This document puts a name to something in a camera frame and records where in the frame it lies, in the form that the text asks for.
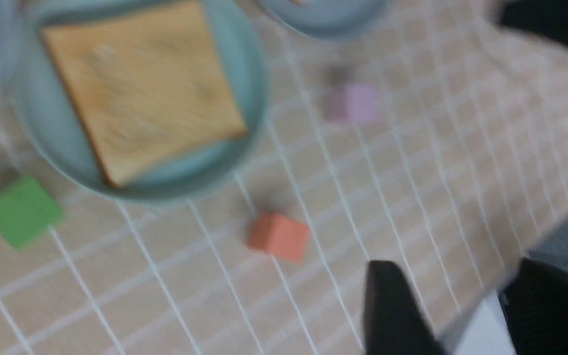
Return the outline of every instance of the pink cube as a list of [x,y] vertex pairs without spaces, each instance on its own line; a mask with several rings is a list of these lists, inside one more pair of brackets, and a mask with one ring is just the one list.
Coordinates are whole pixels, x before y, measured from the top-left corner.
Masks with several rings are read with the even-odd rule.
[[379,97],[369,85],[336,88],[327,99],[327,119],[340,124],[374,123],[379,120]]

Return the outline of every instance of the orange cube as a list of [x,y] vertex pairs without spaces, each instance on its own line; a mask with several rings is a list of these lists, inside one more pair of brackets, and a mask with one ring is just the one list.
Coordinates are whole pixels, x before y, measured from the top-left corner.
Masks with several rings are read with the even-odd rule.
[[263,213],[253,226],[248,246],[278,259],[302,263],[309,236],[306,224],[277,213]]

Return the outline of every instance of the beige tile pattern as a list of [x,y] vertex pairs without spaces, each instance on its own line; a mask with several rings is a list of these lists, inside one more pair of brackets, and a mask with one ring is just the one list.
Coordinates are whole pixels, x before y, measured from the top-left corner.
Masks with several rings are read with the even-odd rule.
[[[236,2],[268,58],[268,129],[193,205],[127,205],[129,225],[39,157],[0,97],[0,191],[20,169],[68,216],[22,251],[0,239],[0,353],[360,353],[368,259],[403,268],[439,333],[568,216],[565,50],[494,30],[485,1],[397,0],[342,43]],[[342,66],[379,91],[379,123],[325,120]],[[301,265],[245,247],[260,211],[311,227]]]

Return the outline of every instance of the black object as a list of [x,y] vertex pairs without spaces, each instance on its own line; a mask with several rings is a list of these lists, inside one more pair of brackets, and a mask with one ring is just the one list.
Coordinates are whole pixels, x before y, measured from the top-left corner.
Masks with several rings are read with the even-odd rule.
[[367,267],[363,331],[366,355],[444,355],[391,261],[370,261]]
[[518,0],[500,9],[498,24],[568,47],[568,0]]
[[566,272],[523,260],[500,300],[518,355],[568,355]]

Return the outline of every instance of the light blue bowl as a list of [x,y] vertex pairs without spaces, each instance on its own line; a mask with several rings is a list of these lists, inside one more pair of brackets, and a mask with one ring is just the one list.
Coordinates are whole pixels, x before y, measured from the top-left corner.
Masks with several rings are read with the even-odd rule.
[[318,40],[349,40],[383,17],[394,0],[260,0],[262,7],[289,28]]
[[48,23],[86,22],[169,0],[45,0],[26,16],[14,91],[18,113],[34,146],[77,184],[109,198],[174,202],[208,191],[232,177],[257,146],[268,105],[268,74],[250,21],[232,0],[202,0],[221,61],[249,133],[212,144],[153,169],[126,188],[104,182],[80,121],[38,31]]

